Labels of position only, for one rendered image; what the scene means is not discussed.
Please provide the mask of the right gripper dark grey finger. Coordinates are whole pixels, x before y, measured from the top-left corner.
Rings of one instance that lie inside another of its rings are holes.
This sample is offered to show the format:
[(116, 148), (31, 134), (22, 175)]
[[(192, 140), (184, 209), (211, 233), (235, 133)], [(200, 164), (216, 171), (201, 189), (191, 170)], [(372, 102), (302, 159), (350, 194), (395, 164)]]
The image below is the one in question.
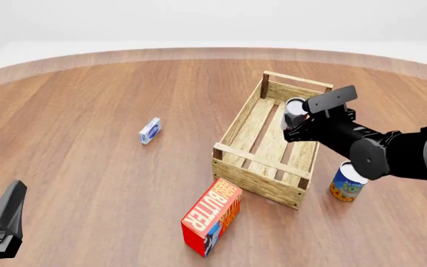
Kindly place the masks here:
[(306, 119), (308, 115), (286, 115), (286, 129), (292, 131), (295, 128), (298, 128)]

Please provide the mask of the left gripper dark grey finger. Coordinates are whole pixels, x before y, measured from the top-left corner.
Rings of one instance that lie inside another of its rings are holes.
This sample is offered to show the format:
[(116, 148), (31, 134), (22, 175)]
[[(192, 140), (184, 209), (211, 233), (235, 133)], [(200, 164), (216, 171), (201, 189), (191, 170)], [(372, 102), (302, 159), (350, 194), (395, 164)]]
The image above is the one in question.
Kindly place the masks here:
[(26, 193), (27, 186), (14, 180), (0, 197), (0, 240), (6, 235), (22, 239), (21, 218)]

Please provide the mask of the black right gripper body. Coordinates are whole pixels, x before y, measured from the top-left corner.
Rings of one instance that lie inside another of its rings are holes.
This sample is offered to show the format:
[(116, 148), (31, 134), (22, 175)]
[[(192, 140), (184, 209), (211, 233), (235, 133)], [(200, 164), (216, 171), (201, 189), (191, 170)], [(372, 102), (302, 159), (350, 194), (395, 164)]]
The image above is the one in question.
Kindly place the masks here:
[(309, 142), (317, 141), (314, 133), (322, 122), (317, 118), (306, 119), (298, 128), (292, 131), (283, 131), (286, 142)]

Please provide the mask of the tomato sauce can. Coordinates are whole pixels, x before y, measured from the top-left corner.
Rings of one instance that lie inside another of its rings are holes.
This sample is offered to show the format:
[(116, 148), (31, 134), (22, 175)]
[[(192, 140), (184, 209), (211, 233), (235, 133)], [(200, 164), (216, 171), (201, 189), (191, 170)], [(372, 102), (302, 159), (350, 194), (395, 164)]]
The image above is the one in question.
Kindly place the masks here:
[(288, 131), (286, 129), (286, 115), (292, 114), (292, 115), (308, 115), (307, 111), (304, 111), (303, 104), (305, 100), (301, 99), (299, 97), (294, 97), (289, 99), (287, 102), (285, 102), (284, 112), (282, 116), (281, 121), (281, 129), (283, 131)]

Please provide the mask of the wooden slat tray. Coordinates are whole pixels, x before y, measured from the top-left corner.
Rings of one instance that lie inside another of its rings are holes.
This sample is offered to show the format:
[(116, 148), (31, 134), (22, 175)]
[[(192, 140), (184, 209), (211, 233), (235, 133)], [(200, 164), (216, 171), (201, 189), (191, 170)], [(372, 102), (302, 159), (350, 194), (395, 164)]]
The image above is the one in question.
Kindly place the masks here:
[(213, 177), (269, 200), (299, 208), (305, 199), (316, 162), (318, 142), (289, 143), (280, 122), (285, 102), (309, 99), (320, 92), (278, 82), (278, 79), (320, 86), (332, 84), (265, 71), (240, 112), (213, 147)]

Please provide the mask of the flat plate on black stalk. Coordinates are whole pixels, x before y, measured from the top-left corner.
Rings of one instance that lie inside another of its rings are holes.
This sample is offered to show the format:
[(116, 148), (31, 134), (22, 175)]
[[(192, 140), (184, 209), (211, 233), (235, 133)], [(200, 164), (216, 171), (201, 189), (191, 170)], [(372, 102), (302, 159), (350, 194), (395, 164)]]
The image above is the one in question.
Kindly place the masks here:
[(322, 114), (330, 117), (334, 114), (345, 113), (348, 110), (346, 103), (355, 99), (357, 99), (356, 88), (349, 85), (305, 100), (302, 109), (310, 115)]

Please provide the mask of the blue yellow soup can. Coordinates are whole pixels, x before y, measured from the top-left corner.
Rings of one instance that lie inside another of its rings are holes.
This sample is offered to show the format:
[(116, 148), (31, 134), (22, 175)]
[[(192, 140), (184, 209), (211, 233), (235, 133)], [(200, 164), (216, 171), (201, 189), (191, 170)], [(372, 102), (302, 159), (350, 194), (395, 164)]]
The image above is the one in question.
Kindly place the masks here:
[(353, 202), (367, 183), (368, 179), (359, 175), (351, 162), (343, 162), (330, 184), (330, 191), (338, 200)]

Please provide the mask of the red butter box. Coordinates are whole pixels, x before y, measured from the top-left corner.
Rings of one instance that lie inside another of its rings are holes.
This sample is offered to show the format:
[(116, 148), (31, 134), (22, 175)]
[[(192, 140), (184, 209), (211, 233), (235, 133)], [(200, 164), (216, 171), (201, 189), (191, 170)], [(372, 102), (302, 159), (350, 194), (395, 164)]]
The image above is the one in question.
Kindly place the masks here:
[(181, 220), (185, 243), (207, 257), (240, 211), (242, 189), (217, 179)]

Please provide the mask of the small blue white box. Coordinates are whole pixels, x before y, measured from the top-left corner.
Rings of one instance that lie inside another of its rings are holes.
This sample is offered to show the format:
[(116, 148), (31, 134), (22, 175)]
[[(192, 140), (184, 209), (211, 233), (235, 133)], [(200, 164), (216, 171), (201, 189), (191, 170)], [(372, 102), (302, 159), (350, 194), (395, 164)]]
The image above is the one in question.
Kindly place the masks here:
[(140, 132), (140, 142), (144, 145), (148, 144), (161, 130), (160, 118), (154, 117)]

